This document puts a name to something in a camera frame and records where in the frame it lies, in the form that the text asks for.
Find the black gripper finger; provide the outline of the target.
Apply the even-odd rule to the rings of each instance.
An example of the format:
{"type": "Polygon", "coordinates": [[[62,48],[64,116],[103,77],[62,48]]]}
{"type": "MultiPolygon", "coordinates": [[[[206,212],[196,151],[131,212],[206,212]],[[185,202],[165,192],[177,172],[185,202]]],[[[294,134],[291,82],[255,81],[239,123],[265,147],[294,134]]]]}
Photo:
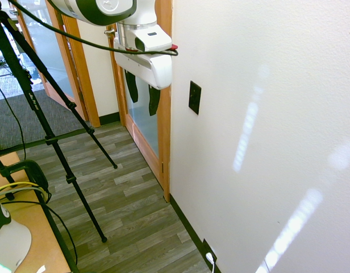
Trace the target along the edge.
{"type": "Polygon", "coordinates": [[[156,89],[155,87],[149,85],[149,115],[153,116],[157,113],[157,109],[160,102],[161,90],[156,89]]]}
{"type": "Polygon", "coordinates": [[[132,102],[138,102],[138,88],[136,84],[136,76],[133,75],[131,72],[125,70],[125,78],[132,102]]]}

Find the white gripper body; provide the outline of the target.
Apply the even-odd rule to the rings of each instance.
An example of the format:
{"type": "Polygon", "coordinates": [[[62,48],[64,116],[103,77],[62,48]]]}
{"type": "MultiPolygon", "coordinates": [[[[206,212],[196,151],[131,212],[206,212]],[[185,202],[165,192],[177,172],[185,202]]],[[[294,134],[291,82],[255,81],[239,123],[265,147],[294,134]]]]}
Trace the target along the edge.
{"type": "Polygon", "coordinates": [[[159,52],[172,46],[171,38],[135,38],[134,46],[131,52],[115,52],[117,64],[156,89],[167,88],[172,82],[172,58],[159,52]]]}

